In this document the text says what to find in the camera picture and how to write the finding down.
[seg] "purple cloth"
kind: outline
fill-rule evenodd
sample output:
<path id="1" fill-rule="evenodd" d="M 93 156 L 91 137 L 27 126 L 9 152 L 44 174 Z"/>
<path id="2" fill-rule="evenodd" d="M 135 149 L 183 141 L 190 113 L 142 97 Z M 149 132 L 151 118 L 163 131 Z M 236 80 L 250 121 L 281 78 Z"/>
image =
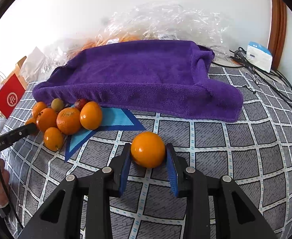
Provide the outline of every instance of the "purple cloth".
<path id="1" fill-rule="evenodd" d="M 192 41 L 144 40 L 80 52 L 35 86 L 36 101 L 79 98 L 102 106 L 171 114 L 186 119 L 236 121 L 243 97 L 207 77 L 214 53 Z"/>

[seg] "green fruit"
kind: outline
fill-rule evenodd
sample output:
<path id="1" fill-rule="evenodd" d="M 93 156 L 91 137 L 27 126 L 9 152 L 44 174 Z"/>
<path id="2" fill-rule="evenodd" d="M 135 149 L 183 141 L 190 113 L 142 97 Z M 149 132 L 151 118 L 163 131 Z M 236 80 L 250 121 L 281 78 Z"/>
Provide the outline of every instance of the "green fruit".
<path id="1" fill-rule="evenodd" d="M 51 108 L 59 113 L 62 109 L 64 109 L 64 102 L 61 99 L 56 98 L 52 101 Z"/>

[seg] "silver rivet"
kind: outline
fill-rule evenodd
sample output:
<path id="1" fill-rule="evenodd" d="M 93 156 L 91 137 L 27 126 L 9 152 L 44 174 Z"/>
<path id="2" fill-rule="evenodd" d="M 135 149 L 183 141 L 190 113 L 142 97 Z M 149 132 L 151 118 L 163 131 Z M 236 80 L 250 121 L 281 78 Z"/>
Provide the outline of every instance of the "silver rivet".
<path id="1" fill-rule="evenodd" d="M 104 167 L 102 169 L 102 172 L 104 172 L 104 173 L 110 173 L 111 172 L 111 168 L 110 167 Z"/>
<path id="2" fill-rule="evenodd" d="M 196 169 L 194 167 L 187 167 L 186 168 L 186 172 L 188 173 L 194 173 L 196 171 Z"/>
<path id="3" fill-rule="evenodd" d="M 230 176 L 228 176 L 228 175 L 225 175 L 225 176 L 223 176 L 223 181 L 224 182 L 231 182 L 231 177 Z"/>
<path id="4" fill-rule="evenodd" d="M 73 175 L 73 174 L 70 174 L 70 175 L 67 175 L 66 176 L 66 180 L 68 181 L 68 182 L 71 182 L 72 180 L 74 180 L 75 179 L 75 176 Z"/>

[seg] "blue gripper pad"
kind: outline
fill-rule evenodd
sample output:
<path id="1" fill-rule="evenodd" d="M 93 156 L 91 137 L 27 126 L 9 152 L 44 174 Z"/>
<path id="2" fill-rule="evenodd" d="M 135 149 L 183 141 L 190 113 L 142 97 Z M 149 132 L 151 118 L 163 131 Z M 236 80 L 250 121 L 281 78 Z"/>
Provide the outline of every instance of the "blue gripper pad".
<path id="1" fill-rule="evenodd" d="M 172 193 L 174 193 L 175 197 L 177 197 L 178 195 L 177 173 L 173 163 L 172 155 L 170 154 L 170 151 L 168 149 L 166 149 L 166 154 L 167 154 L 166 168 L 170 182 L 170 188 L 172 190 Z"/>
<path id="2" fill-rule="evenodd" d="M 124 165 L 123 165 L 123 168 L 120 172 L 120 185 L 119 185 L 120 195 L 122 195 L 124 193 L 124 191 L 126 190 L 126 184 L 127 184 L 127 179 L 128 179 L 128 175 L 129 175 L 131 161 L 132 160 L 131 160 L 130 150 L 129 150 L 129 153 L 126 154 Z"/>

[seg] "red paper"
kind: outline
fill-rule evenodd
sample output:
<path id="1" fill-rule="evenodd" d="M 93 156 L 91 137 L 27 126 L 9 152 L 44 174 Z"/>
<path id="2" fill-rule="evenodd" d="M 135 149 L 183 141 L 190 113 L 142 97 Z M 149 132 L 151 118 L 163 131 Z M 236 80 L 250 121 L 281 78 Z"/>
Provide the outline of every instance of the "red paper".
<path id="1" fill-rule="evenodd" d="M 17 76 L 12 75 L 0 90 L 0 111 L 8 118 L 25 93 Z"/>

